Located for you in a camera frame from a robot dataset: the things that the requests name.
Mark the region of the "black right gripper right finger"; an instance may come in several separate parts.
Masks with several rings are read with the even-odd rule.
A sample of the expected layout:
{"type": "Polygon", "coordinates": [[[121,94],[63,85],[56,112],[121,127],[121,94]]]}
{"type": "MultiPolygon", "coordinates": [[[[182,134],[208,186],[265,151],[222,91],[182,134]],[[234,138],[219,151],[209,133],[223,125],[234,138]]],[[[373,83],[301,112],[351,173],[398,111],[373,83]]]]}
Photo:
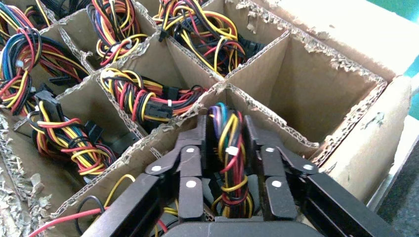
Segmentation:
{"type": "Polygon", "coordinates": [[[274,132],[245,116],[245,141],[259,178],[262,233],[279,237],[396,237],[398,232],[274,132]]]}

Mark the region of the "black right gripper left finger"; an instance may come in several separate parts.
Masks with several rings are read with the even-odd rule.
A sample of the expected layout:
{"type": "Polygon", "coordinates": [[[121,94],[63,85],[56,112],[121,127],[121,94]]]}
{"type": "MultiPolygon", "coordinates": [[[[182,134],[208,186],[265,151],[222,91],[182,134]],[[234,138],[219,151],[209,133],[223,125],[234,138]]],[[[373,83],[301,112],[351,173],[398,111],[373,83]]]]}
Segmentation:
{"type": "Polygon", "coordinates": [[[148,165],[83,236],[147,237],[174,199],[180,222],[202,221],[206,127],[206,116],[199,115],[197,126],[180,132],[174,148],[148,165]]]}

